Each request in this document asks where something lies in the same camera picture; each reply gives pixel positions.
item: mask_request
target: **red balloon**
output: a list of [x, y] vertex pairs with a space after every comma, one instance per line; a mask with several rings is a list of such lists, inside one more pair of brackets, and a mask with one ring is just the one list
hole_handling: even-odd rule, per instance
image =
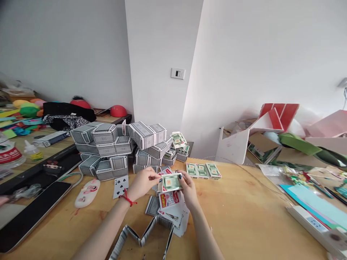
[[113, 107], [111, 107], [110, 114], [113, 117], [124, 117], [128, 113], [127, 113], [126, 109], [124, 107], [122, 107], [121, 105], [114, 105]]
[[70, 104], [77, 105], [83, 108], [91, 109], [89, 103], [83, 99], [71, 100]]

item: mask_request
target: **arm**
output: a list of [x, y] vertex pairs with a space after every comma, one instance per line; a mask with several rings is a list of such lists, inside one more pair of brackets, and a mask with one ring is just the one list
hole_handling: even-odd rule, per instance
[[185, 203], [192, 213], [195, 234], [199, 245], [200, 259], [224, 259], [196, 196], [195, 184], [192, 178], [184, 171], [178, 172], [181, 172], [183, 175], [183, 178], [180, 176], [180, 183], [183, 187]]
[[[134, 202], [158, 184], [160, 178], [161, 176], [152, 167], [142, 170], [127, 190], [128, 198]], [[97, 231], [82, 245], [72, 259], [104, 260], [129, 208], [130, 203], [123, 197], [119, 198]]]

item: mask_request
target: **hand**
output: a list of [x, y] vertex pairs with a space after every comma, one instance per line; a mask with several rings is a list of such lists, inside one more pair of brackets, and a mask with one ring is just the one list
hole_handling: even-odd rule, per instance
[[185, 171], [178, 170], [177, 172], [182, 173], [183, 175], [182, 178], [179, 178], [179, 181], [183, 187], [185, 204], [190, 211], [198, 209], [200, 207], [200, 203], [198, 201], [198, 197], [196, 196], [195, 184], [192, 178]]
[[154, 185], [159, 183], [161, 176], [152, 167], [140, 171], [127, 190], [128, 198], [134, 202], [145, 195]]

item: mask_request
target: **yellow balloon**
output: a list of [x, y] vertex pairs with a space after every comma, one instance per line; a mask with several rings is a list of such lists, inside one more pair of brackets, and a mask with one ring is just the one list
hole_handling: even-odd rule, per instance
[[21, 108], [21, 105], [24, 104], [24, 103], [30, 103], [30, 102], [26, 101], [26, 100], [21, 100], [21, 99], [13, 101], [13, 105], [16, 108]]
[[40, 110], [40, 107], [37, 104], [30, 103], [30, 102], [21, 104], [21, 108], [23, 108], [23, 107], [35, 107], [38, 110]]

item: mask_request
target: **red string bracelet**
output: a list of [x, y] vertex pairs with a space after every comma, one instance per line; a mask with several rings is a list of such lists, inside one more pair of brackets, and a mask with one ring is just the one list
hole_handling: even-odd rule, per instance
[[127, 189], [124, 189], [124, 191], [125, 191], [125, 196], [124, 196], [124, 195], [121, 195], [121, 196], [119, 196], [118, 198], [120, 198], [120, 197], [125, 198], [125, 199], [130, 203], [130, 207], [132, 207], [134, 204], [137, 204], [137, 202], [132, 202], [132, 201], [128, 198]]

